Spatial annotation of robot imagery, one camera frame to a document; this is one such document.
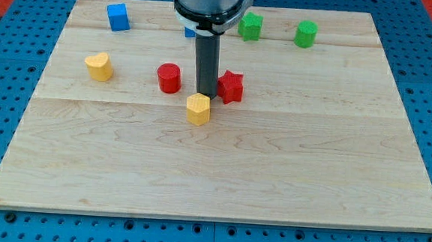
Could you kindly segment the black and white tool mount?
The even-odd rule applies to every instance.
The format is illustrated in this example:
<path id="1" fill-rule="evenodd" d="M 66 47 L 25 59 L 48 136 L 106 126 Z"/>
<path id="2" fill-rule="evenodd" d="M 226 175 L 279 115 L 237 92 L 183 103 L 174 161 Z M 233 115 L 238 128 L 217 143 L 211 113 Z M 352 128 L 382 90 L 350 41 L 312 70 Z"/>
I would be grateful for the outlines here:
<path id="1" fill-rule="evenodd" d="M 182 25 L 198 35 L 210 37 L 221 36 L 242 20 L 246 10 L 252 7 L 254 0 L 238 0 L 238 2 L 222 13 L 204 14 L 187 9 L 180 0 L 174 0 L 173 7 L 176 19 Z"/>

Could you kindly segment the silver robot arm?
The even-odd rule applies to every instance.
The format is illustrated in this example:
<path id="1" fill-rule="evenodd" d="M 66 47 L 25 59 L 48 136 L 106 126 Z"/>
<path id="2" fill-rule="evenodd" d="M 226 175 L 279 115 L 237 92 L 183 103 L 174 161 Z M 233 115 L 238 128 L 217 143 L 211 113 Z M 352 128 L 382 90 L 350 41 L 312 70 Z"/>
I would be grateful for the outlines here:
<path id="1" fill-rule="evenodd" d="M 196 91 L 213 99 L 218 90 L 221 36 L 242 20 L 254 0 L 173 0 L 176 19 L 195 32 Z"/>

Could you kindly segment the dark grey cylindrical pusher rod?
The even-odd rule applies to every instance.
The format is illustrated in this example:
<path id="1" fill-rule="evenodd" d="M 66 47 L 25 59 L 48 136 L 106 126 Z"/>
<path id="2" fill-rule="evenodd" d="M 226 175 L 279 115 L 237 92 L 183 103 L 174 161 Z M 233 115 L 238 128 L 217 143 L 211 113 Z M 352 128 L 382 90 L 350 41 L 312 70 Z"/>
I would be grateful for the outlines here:
<path id="1" fill-rule="evenodd" d="M 218 66 L 220 54 L 218 35 L 206 37 L 196 35 L 196 92 L 204 94 L 211 100 L 217 96 Z"/>

